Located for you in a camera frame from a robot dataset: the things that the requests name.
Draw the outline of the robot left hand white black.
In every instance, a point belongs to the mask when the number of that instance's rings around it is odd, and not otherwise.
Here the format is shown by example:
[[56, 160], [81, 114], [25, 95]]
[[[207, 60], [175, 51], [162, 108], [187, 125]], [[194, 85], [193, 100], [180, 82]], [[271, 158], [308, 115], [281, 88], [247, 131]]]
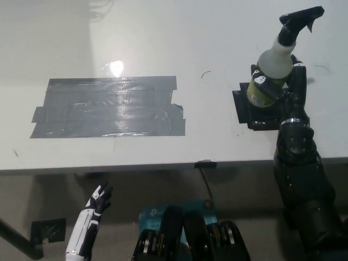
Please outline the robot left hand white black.
[[98, 233], [103, 212], [110, 207], [113, 187], [100, 184], [90, 196], [71, 233], [65, 251], [66, 261], [91, 260], [92, 248]]

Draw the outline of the robot right hand black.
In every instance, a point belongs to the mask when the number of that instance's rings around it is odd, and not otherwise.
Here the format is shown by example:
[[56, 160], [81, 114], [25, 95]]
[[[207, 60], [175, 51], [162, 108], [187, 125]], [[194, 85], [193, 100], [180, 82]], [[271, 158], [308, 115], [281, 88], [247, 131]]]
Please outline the robot right hand black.
[[272, 79], [258, 65], [251, 65], [247, 98], [259, 109], [279, 112], [281, 124], [300, 122], [309, 126], [310, 119], [305, 111], [307, 68], [295, 55], [290, 57], [291, 73], [282, 80]]

